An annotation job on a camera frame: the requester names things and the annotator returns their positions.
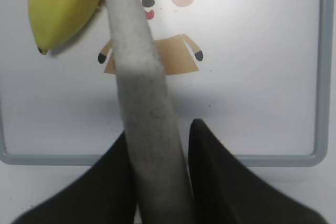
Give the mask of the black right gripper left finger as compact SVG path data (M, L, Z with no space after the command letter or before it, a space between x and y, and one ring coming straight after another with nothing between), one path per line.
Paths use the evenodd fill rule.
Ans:
M137 195L125 134L81 177L14 223L133 223Z

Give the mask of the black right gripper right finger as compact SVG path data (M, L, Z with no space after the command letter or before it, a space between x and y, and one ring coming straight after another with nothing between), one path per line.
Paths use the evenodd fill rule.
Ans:
M188 166L197 223L326 223L251 172L201 119L191 124Z

